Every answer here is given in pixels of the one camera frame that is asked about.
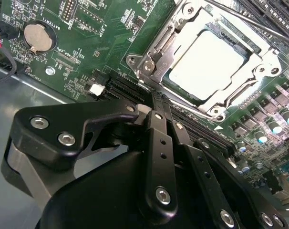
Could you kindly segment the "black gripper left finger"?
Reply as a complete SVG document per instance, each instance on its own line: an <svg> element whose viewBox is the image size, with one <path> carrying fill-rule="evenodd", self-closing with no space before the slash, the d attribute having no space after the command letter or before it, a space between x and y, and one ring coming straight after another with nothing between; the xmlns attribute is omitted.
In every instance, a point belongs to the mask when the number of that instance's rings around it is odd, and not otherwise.
<svg viewBox="0 0 289 229"><path fill-rule="evenodd" d="M62 187L130 152L144 162L140 213L172 219L178 209L173 139L163 96L155 92L145 104L115 99L20 109L1 172L44 211Z"/></svg>

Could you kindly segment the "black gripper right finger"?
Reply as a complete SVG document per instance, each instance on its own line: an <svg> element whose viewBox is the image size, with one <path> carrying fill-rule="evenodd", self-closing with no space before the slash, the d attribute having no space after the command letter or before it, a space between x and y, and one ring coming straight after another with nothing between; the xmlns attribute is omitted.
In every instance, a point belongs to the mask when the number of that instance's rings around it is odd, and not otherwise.
<svg viewBox="0 0 289 229"><path fill-rule="evenodd" d="M234 145L193 122L163 97L174 161L184 163L185 180L195 184L192 197L200 193L208 229L287 229L283 216L257 192L230 163Z"/></svg>

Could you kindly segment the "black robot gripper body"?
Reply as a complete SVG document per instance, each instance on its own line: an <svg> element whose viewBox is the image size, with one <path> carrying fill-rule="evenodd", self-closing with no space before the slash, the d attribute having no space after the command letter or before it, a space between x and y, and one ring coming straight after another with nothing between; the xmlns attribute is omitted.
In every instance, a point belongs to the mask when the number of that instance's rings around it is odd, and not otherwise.
<svg viewBox="0 0 289 229"><path fill-rule="evenodd" d="M46 205L42 229L153 229L140 213L143 156L122 154L58 190ZM177 214L165 229L212 229L193 175L175 167Z"/></svg>

